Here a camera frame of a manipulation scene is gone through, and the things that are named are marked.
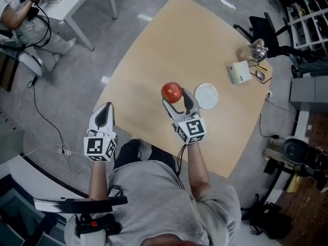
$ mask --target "gray floor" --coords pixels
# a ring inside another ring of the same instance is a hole
[[[83,45],[77,44],[70,54],[61,58],[55,70],[46,74],[35,86],[40,111],[57,125],[64,142],[68,143],[73,151],[83,152],[83,137],[86,135],[90,115],[105,87],[101,79],[103,76],[111,77],[126,51],[148,23],[138,15],[154,17],[167,1],[116,0],[119,17],[114,21],[109,17],[105,0],[87,0],[73,15],[85,35],[93,42],[95,50],[90,52]],[[277,30],[283,25],[283,15],[279,14],[267,0],[226,0],[236,9],[228,7],[220,0],[194,1],[207,7],[230,25],[239,24],[247,29],[250,25],[249,16],[263,16],[264,12],[269,13]],[[74,35],[65,25],[59,25],[57,28],[65,39],[70,39]],[[288,45],[288,34],[280,35],[279,41],[281,45]],[[281,107],[293,110],[288,102],[290,60],[280,56],[269,59],[269,62],[274,68],[271,83],[272,100]],[[56,130],[36,112],[33,91],[26,88],[27,82],[32,78],[32,74],[19,66],[12,91],[0,91],[1,107],[26,131],[25,154],[39,147],[60,144]],[[277,109],[268,103],[264,103],[261,114],[263,134],[284,136],[291,132],[294,114]],[[120,136],[120,145],[129,139],[126,132],[117,129],[117,133]],[[265,193],[272,179],[263,173],[265,161],[261,153],[267,141],[268,139],[260,136],[257,126],[228,180],[236,188],[244,207],[252,203],[255,193]],[[56,155],[57,151],[58,147],[42,149],[29,157],[62,181],[87,193],[90,169],[85,168],[77,176],[72,176],[67,162],[60,160]],[[71,171],[76,173],[90,165],[90,162],[81,155],[73,154],[69,159],[69,165]],[[187,176],[183,175],[185,173],[186,170],[183,170],[182,181],[186,180]],[[221,180],[215,174],[211,174],[211,179],[214,185]]]

